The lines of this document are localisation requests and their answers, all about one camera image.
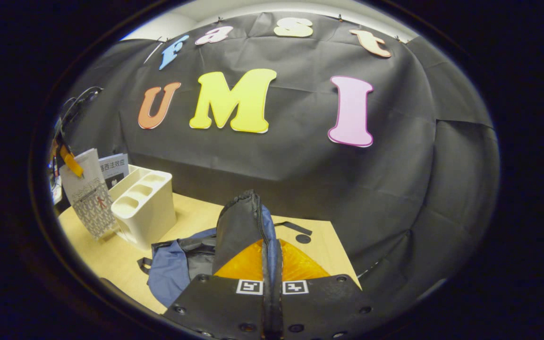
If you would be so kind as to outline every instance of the foam letter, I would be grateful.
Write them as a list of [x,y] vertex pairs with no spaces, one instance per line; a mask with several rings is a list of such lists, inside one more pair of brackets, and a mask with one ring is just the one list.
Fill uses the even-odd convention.
[[210,30],[206,33],[206,35],[199,37],[197,41],[195,41],[196,45],[203,45],[204,43],[217,43],[218,41],[222,41],[228,37],[228,33],[233,29],[233,26],[223,26],[214,28],[213,30]]
[[188,39],[188,35],[179,38],[177,41],[175,41],[175,43],[172,43],[171,45],[169,45],[168,48],[165,48],[163,50],[162,63],[161,66],[159,66],[159,71],[175,59],[175,57],[177,56],[176,53],[179,52],[179,50],[181,50],[182,46],[184,45],[182,42],[186,39]]
[[216,125],[221,129],[236,105],[238,110],[230,127],[235,131],[265,133],[268,122],[264,119],[264,106],[268,85],[276,78],[276,71],[256,68],[246,72],[232,90],[221,72],[205,73],[200,76],[201,93],[196,104],[195,116],[190,119],[193,129],[208,129],[211,126],[209,105]]
[[329,130],[331,141],[365,148],[373,144],[373,136],[366,129],[366,95],[371,84],[351,77],[334,76],[331,82],[339,92],[337,123]]
[[364,47],[367,51],[378,56],[382,56],[384,58],[391,57],[390,51],[383,50],[379,46],[379,43],[385,43],[385,41],[374,36],[373,33],[359,30],[350,30],[349,32],[358,36],[358,41],[360,41],[360,45],[362,45],[362,47]]
[[314,32],[308,27],[312,25],[312,22],[300,17],[284,17],[276,24],[278,27],[274,28],[274,33],[278,36],[305,37],[311,36]]
[[179,86],[180,83],[177,82],[167,84],[167,86],[165,86],[163,89],[165,91],[165,95],[162,97],[159,110],[154,116],[151,116],[151,106],[153,105],[155,96],[161,91],[161,88],[153,87],[146,90],[144,93],[142,108],[140,108],[140,114],[138,114],[138,125],[140,125],[142,129],[154,129],[162,122],[163,119],[165,119],[173,93],[175,90],[177,90],[177,88],[179,88]]

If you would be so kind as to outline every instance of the white pen holder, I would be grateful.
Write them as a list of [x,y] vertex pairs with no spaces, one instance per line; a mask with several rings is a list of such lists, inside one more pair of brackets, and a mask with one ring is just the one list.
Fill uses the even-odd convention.
[[110,208],[119,223],[117,235],[150,250],[172,228],[176,217],[171,178],[168,172],[136,167],[110,190],[114,200]]

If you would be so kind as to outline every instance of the black strap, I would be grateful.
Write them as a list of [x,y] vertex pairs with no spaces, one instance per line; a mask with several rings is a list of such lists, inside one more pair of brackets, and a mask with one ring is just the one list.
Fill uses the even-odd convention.
[[291,223],[289,221],[284,221],[284,222],[279,222],[279,223],[274,224],[274,226],[280,226],[280,225],[285,226],[287,228],[290,228],[292,230],[295,230],[297,232],[300,232],[302,234],[306,234],[306,235],[310,235],[310,236],[312,235],[311,230],[309,230],[309,229],[307,230],[304,227],[300,227],[300,226],[296,225],[295,223]]
[[143,271],[144,274],[148,274],[151,269],[146,268],[145,265],[153,265],[153,261],[147,257],[143,257],[138,260],[138,266],[140,267],[140,270]]

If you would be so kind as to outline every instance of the yellow tag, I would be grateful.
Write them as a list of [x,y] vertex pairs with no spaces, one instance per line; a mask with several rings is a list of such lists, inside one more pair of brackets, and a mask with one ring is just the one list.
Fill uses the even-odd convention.
[[83,175],[83,168],[77,163],[77,161],[75,161],[73,154],[68,152],[66,146],[62,145],[62,148],[60,148],[60,155],[62,156],[62,159],[67,167],[74,174],[76,174],[77,177],[81,177]]

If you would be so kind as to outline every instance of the orange object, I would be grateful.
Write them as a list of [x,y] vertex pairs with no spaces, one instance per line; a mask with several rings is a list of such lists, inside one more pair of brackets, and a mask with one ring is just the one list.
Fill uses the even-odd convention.
[[214,275],[231,279],[263,281],[261,239],[236,254]]
[[64,144],[60,147],[60,156],[62,156],[64,163],[77,175],[77,177],[83,175],[83,168],[75,161],[75,156],[68,152],[67,147]]
[[142,102],[140,113],[138,114],[138,125],[140,125],[142,129],[154,129],[163,119],[165,119],[167,111],[169,111],[173,93],[175,93],[175,90],[179,89],[180,85],[181,84],[178,82],[173,82],[164,87],[163,90],[165,94],[162,97],[159,110],[154,116],[151,116],[151,106],[153,105],[153,101],[155,101],[155,96],[161,91],[161,88],[153,87],[146,90],[144,93],[144,101]]
[[[282,250],[282,280],[308,280],[322,278],[329,274],[318,263],[294,245],[279,239]],[[243,249],[214,275],[223,278],[262,281],[261,239]]]
[[310,256],[307,256],[302,250],[280,239],[282,248],[282,280],[309,280],[323,278],[329,274]]

